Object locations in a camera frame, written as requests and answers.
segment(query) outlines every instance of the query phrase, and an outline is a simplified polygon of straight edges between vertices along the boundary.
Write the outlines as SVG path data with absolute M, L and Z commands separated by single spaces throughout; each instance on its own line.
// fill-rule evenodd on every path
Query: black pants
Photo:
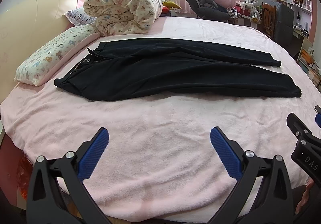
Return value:
M 55 85 L 90 100 L 213 92 L 241 97 L 301 97 L 289 75 L 251 65 L 280 66 L 269 53 L 167 38 L 101 42 Z

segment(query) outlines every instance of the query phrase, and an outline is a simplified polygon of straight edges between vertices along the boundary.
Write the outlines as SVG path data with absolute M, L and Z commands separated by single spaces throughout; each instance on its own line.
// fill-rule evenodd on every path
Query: pillowcase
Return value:
M 77 8 L 75 10 L 70 10 L 65 13 L 65 16 L 67 17 L 69 22 L 75 26 L 91 24 L 96 20 L 96 17 L 87 15 L 84 12 L 83 7 Z
M 69 28 L 29 56 L 18 67 L 15 79 L 29 85 L 43 85 L 74 54 L 99 37 L 94 24 Z

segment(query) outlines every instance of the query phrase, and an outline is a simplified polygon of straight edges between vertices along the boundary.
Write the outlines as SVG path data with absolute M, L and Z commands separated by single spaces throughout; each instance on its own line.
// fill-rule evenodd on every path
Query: pink bedsheet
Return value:
M 294 112 L 314 135 L 321 136 L 313 109 L 321 104 L 321 95 L 283 48 L 249 27 L 178 17 L 159 18 L 148 34 L 100 38 L 90 48 L 100 41 L 138 37 L 218 42 L 270 52 L 282 66 L 265 68 L 289 74 L 302 97 L 166 92 L 91 102 L 56 88 L 53 82 L 88 54 L 84 49 L 45 85 L 19 83 L 1 104 L 1 120 L 15 145 L 32 161 L 39 155 L 58 158 L 90 140 L 100 127 L 107 128 L 110 143 L 84 184 L 104 213 L 129 221 L 162 215 L 207 222 L 214 215 L 235 184 L 211 146 L 209 133 L 214 126 L 258 156 L 281 154 L 293 187 L 304 184 L 306 174 L 290 158 L 296 138 L 286 126 L 286 117 Z M 258 183 L 243 212 L 250 209 L 257 190 Z

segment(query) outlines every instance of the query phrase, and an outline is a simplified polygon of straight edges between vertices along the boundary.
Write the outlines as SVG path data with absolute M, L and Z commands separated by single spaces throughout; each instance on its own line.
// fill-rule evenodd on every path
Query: bed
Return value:
M 90 102 L 57 89 L 53 82 L 88 54 L 84 48 L 40 87 L 18 83 L 13 88 L 13 76 L 1 77 L 1 85 L 6 86 L 3 99 L 8 95 L 0 107 L 1 121 L 14 145 L 31 161 L 41 154 L 58 158 L 91 139 L 100 127 L 107 128 L 108 148 L 84 184 L 105 214 L 135 222 L 158 217 L 204 223 L 215 214 L 235 184 L 211 146 L 209 132 L 215 126 L 260 157 L 281 154 L 292 186 L 304 184 L 307 175 L 291 160 L 296 138 L 286 126 L 286 117 L 295 113 L 315 136 L 321 136 L 314 123 L 314 106 L 321 103 L 321 95 L 282 47 L 249 27 L 160 17 L 147 34 L 101 37 L 89 48 L 94 50 L 99 42 L 142 37 L 217 42 L 269 52 L 282 65 L 264 68 L 290 75 L 302 97 L 165 92 L 116 102 Z M 25 55 L 20 62 L 30 54 L 15 49 L 7 53 L 9 63 L 12 53 L 19 51 Z M 15 71 L 19 62 L 6 65 Z M 243 213 L 250 209 L 258 186 L 257 182 Z
M 27 0 L 0 15 L 0 103 L 17 84 L 13 80 L 15 67 L 35 49 L 72 27 L 64 13 L 81 7 L 84 1 Z M 16 182 L 17 166 L 23 152 L 7 135 L 1 137 L 0 187 L 12 205 L 25 208 Z

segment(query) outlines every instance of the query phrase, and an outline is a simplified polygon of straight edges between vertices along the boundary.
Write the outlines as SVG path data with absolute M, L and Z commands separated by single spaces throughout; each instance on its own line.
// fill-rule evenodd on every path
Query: pink pillow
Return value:
M 214 0 L 214 2 L 224 8 L 230 8 L 232 4 L 232 0 Z

